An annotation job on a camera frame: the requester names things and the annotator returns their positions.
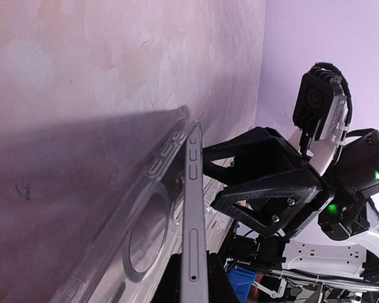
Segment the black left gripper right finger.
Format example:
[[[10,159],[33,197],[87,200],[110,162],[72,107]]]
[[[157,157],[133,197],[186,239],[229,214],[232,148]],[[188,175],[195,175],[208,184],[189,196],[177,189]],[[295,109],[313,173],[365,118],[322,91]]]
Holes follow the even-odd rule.
[[[239,299],[227,277],[224,265],[217,253],[207,251],[209,303],[239,303]]]

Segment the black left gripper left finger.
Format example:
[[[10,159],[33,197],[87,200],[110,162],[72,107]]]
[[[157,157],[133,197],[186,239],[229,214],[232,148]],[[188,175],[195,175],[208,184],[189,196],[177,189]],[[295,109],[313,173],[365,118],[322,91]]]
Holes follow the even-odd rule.
[[[179,303],[181,286],[181,254],[172,254],[151,303]]]

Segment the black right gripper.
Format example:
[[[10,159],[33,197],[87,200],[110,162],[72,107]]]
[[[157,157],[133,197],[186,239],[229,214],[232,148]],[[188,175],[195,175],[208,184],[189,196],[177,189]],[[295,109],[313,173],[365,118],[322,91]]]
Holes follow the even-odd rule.
[[[333,197],[319,173],[272,128],[203,149],[203,173],[225,184],[212,207],[264,237],[300,233]]]

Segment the silver-edged black smartphone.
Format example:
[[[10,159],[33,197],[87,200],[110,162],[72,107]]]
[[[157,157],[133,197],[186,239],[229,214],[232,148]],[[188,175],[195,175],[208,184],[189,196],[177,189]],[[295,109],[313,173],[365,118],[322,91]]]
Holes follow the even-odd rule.
[[[199,123],[186,140],[180,301],[208,302],[202,130]]]

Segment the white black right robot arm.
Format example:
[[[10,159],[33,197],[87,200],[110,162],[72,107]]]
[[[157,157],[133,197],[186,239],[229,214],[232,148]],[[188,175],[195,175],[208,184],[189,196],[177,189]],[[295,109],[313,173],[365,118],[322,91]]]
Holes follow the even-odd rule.
[[[272,128],[203,149],[203,172],[223,184],[212,208],[257,233],[234,235],[234,266],[304,282],[379,290],[379,132],[353,131],[330,167],[306,159]]]

